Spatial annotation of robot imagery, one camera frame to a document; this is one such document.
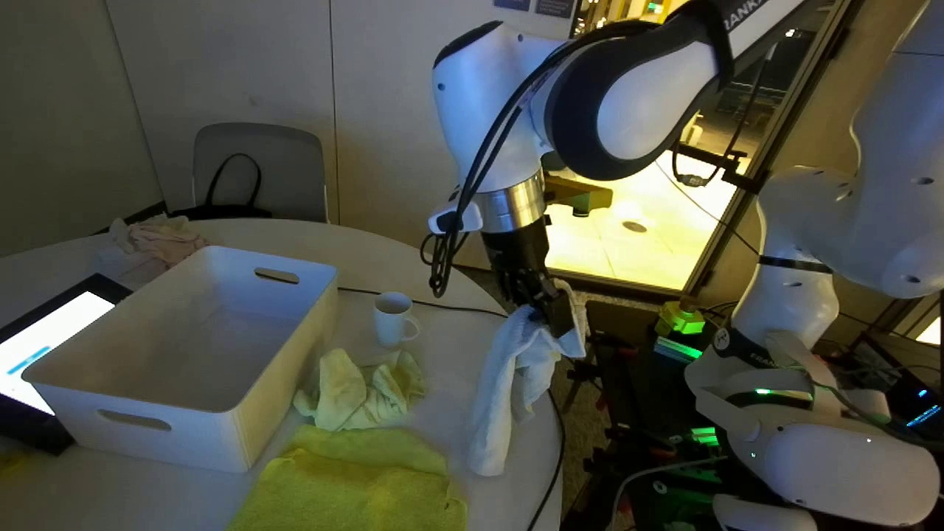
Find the white robot body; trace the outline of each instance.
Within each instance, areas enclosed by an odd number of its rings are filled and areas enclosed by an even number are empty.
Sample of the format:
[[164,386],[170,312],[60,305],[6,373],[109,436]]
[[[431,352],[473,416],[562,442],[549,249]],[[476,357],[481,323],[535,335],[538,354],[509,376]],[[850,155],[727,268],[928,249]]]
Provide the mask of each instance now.
[[[509,96],[558,48],[562,43],[512,32],[494,26],[476,44],[466,44],[438,63],[435,96],[447,146],[457,162],[462,183],[469,178],[473,159],[503,112]],[[535,178],[541,150],[532,112],[512,128],[494,169],[479,192],[512,189]]]
[[732,451],[786,501],[875,526],[917,526],[941,495],[937,457],[864,422],[798,407],[743,407],[758,430]]
[[[727,6],[739,6],[729,13],[727,29],[732,56],[742,56],[801,0],[742,0]],[[863,109],[857,122],[863,178],[857,187],[811,169],[780,174],[766,187],[758,199],[766,258],[732,326],[743,339],[767,349],[773,367],[732,363],[732,357],[721,360],[709,352],[689,369],[689,386],[701,399],[701,410],[729,433],[735,454],[773,494],[807,510],[878,526],[920,523],[940,501],[940,467],[931,451],[900,442],[864,420],[848,420],[839,382],[811,354],[811,345],[839,317],[833,276],[895,299],[920,299],[944,290],[941,29],[944,3],[934,0],[920,25],[900,43],[882,84]],[[440,56],[435,75],[438,109],[457,159],[462,187],[504,100],[556,48],[556,43],[491,26],[473,44],[466,43]],[[603,96],[599,116],[590,116],[590,134],[596,125],[599,146],[617,159],[652,158],[668,146],[696,96],[718,78],[718,68],[721,63],[702,40],[625,68]],[[549,75],[547,84],[568,85],[568,75],[562,79]],[[503,218],[504,234],[541,225],[535,221],[541,187],[532,181],[541,172],[547,138],[562,134],[562,128],[547,131],[547,90],[541,85],[530,96],[479,189],[481,199],[496,199],[499,208],[494,214]],[[530,273],[515,268],[515,259],[504,268],[512,273],[509,277],[525,277]],[[810,379],[810,386],[820,386],[811,389],[816,410],[735,407],[727,397],[751,385],[801,386],[804,379]]]
[[645,159],[677,131],[712,78],[715,54],[702,43],[619,78],[596,116],[603,149],[619,159]]
[[723,529],[817,531],[817,523],[798,507],[752,506],[735,495],[715,495],[712,506]]
[[[729,13],[729,44],[739,59],[804,0],[743,3]],[[718,56],[709,43],[690,43],[681,50],[637,65],[619,78],[606,96],[596,134],[603,149],[617,159],[648,159],[677,125],[684,122],[690,104],[718,78]]]

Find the yellow towel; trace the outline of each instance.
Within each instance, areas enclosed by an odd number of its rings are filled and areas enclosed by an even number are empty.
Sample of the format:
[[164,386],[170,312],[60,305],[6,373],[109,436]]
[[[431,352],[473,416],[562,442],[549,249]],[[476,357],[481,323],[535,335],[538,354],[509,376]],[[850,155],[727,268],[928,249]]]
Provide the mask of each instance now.
[[363,379],[347,349],[320,357],[320,402],[311,389],[295,392],[295,410],[322,430],[363,430],[400,426],[423,399],[423,369],[409,352],[397,352],[386,363]]
[[316,430],[305,426],[276,457],[236,531],[462,531],[466,501],[450,463],[412,430]]

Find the white wall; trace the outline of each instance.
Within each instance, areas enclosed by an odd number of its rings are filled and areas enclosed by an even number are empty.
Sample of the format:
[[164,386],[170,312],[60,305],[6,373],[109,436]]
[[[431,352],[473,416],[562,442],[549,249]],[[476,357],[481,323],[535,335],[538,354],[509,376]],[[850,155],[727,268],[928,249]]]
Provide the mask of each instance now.
[[[457,183],[435,109],[435,59],[462,32],[509,22],[568,35],[562,19],[494,10],[491,0],[333,3],[339,218],[420,246],[426,217]],[[462,259],[488,265],[479,239]]]
[[[773,172],[816,165],[836,178],[857,181],[858,150],[850,137],[850,125],[858,107],[864,107],[878,78],[886,72],[889,50],[920,6],[923,0],[863,0],[844,50],[827,65],[804,104],[782,150],[773,159]],[[758,217],[751,214],[739,234],[758,246]],[[702,290],[702,299],[715,305],[735,305],[752,268],[755,264],[748,246],[732,239],[715,268],[715,280]],[[830,332],[839,343],[858,338],[864,323],[875,323],[889,305],[889,299],[841,280],[839,299],[844,305],[844,318]]]
[[0,253],[156,200],[105,0],[3,0]]
[[204,125],[299,128],[333,155],[332,0],[106,6],[173,209],[204,200],[192,192],[195,137]]

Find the table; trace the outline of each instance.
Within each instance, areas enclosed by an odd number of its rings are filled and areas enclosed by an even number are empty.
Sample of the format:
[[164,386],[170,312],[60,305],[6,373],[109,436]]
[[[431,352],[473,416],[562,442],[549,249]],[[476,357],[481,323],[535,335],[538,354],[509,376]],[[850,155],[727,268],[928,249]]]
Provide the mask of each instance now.
[[[429,268],[417,249],[338,225],[308,221],[201,221],[212,246],[285,253],[313,264],[333,264],[342,290],[401,290],[417,302],[450,307],[503,311],[481,286],[462,273],[453,276],[447,299],[431,299]],[[0,259],[0,323],[13,323],[31,305],[41,305],[72,284],[100,273],[131,290],[145,286],[164,268],[140,253],[122,252],[109,236],[74,239]],[[342,292],[339,343],[353,357],[372,357],[372,296]],[[429,397],[417,405],[414,428],[450,454],[457,485],[466,489],[469,529],[530,529],[558,461],[558,422],[549,402],[519,422],[509,472],[476,478],[465,472],[466,420],[491,338],[503,318],[466,311],[417,307],[423,323],[420,363],[429,376]],[[299,428],[289,414],[260,463]],[[68,450],[63,457],[38,457],[0,476],[3,529],[224,529],[242,506],[260,463],[246,476],[165,467],[93,450]],[[562,482],[538,529],[558,529]]]

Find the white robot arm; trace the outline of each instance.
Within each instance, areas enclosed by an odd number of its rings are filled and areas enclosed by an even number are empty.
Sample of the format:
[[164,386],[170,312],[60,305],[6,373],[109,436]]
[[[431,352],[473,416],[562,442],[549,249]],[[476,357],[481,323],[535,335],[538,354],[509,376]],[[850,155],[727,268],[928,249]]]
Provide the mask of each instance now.
[[[435,292],[447,290],[462,236],[481,231],[504,296],[535,305],[553,326],[568,317],[556,311],[562,299],[544,268],[541,155],[556,150],[584,178],[636,174],[677,138],[732,63],[755,54],[752,44],[801,6],[690,0],[664,26],[614,25],[562,44],[488,25],[450,44],[435,93],[462,181],[454,200],[431,218]],[[941,29],[944,3],[931,0],[857,122],[857,187],[810,169],[766,187],[758,273],[732,332],[689,369],[696,407],[727,428],[739,461],[773,494],[878,526],[928,519],[941,494],[940,467],[931,451],[848,420],[850,397],[810,349],[839,317],[833,276],[898,299],[944,290]],[[758,382],[804,386],[816,407],[729,402]]]

